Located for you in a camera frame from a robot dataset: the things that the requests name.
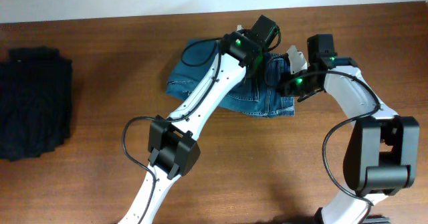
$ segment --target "blue jeans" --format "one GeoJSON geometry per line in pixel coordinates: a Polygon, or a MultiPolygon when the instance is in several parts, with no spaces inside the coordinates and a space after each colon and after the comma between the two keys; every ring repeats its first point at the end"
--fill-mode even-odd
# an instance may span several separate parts
{"type": "MultiPolygon", "coordinates": [[[[197,39],[192,39],[187,45],[195,41],[197,39]]],[[[189,64],[200,63],[209,56],[213,47],[214,42],[197,44],[185,53],[183,59],[189,64]]],[[[277,54],[265,54],[265,63],[275,55],[277,54]]],[[[168,78],[167,94],[185,100],[208,72],[214,57],[215,54],[204,66],[193,68],[179,61],[168,78]]],[[[266,86],[263,77],[266,74],[268,84],[276,85],[280,74],[290,71],[289,65],[283,59],[277,59],[261,68],[265,68],[264,73],[236,85],[219,106],[255,117],[294,116],[294,98],[281,97],[273,88],[266,86]]]]}

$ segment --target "wooden table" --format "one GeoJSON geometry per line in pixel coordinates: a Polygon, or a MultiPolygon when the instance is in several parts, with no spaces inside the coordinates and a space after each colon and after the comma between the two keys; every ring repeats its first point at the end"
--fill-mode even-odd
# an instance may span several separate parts
{"type": "MultiPolygon", "coordinates": [[[[190,38],[251,27],[264,14],[281,27],[284,53],[306,52],[306,39],[333,33],[336,51],[352,56],[385,103],[421,126],[411,189],[377,205],[394,223],[428,221],[428,14],[425,3],[314,7],[16,23],[0,25],[1,57],[13,47],[47,45],[73,60],[72,137],[54,152],[0,161],[0,222],[115,223],[145,173],[122,152],[120,135],[138,115],[167,116],[180,101],[167,77],[190,38]]],[[[312,216],[338,189],[322,165],[325,134],[344,120],[328,94],[296,105],[295,117],[252,118],[217,109],[199,139],[201,156],[167,195],[155,223],[262,223],[312,216]]],[[[128,150],[148,158],[148,122],[130,128],[128,150]]],[[[351,128],[328,147],[343,183],[351,128]]]]}

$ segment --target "folded black fabric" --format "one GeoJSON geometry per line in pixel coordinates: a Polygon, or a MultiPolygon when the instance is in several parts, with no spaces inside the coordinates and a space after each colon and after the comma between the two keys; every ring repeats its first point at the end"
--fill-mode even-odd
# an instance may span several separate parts
{"type": "Polygon", "coordinates": [[[72,61],[47,47],[9,55],[0,64],[0,158],[40,156],[70,137],[72,61]]]}

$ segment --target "folded denim garment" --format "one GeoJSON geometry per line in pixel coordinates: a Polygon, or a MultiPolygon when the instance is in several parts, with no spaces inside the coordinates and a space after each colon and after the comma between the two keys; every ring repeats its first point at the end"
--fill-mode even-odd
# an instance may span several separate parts
{"type": "MultiPolygon", "coordinates": [[[[196,41],[198,39],[192,39],[187,45],[196,41]]],[[[214,42],[205,42],[194,45],[186,51],[183,59],[189,64],[200,63],[207,59],[214,44],[214,42]]],[[[167,94],[185,100],[208,72],[215,54],[207,64],[200,67],[189,67],[179,61],[168,78],[167,94]]],[[[277,54],[266,53],[264,56],[265,63],[274,56],[277,54]]],[[[290,66],[280,58],[268,66],[264,64],[261,68],[264,68],[265,71],[261,71],[257,76],[237,84],[224,97],[219,106],[255,117],[294,116],[294,98],[281,97],[273,88],[266,85],[263,76],[266,74],[269,85],[276,85],[281,73],[289,72],[290,66]]]]}

